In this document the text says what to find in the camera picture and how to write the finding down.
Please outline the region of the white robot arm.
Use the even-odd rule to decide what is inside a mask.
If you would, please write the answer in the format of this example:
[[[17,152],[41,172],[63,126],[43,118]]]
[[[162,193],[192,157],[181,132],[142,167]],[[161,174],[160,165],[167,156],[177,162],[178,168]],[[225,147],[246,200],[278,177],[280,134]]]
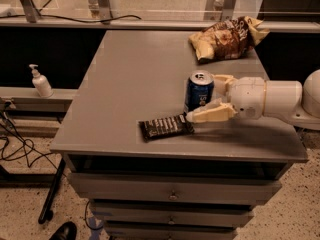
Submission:
[[[214,75],[214,90],[226,97],[188,112],[191,123],[223,122],[231,118],[277,118],[300,128],[320,130],[319,71],[298,81],[264,80],[261,77],[235,78]]]

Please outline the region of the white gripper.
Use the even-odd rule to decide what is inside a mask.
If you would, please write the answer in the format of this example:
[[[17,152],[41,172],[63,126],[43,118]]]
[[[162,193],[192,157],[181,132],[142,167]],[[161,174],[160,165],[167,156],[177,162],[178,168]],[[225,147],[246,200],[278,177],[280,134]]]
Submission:
[[[191,123],[224,122],[235,115],[241,119],[258,119],[263,114],[266,81],[260,77],[243,77],[213,74],[215,99],[205,106],[188,112],[186,120]]]

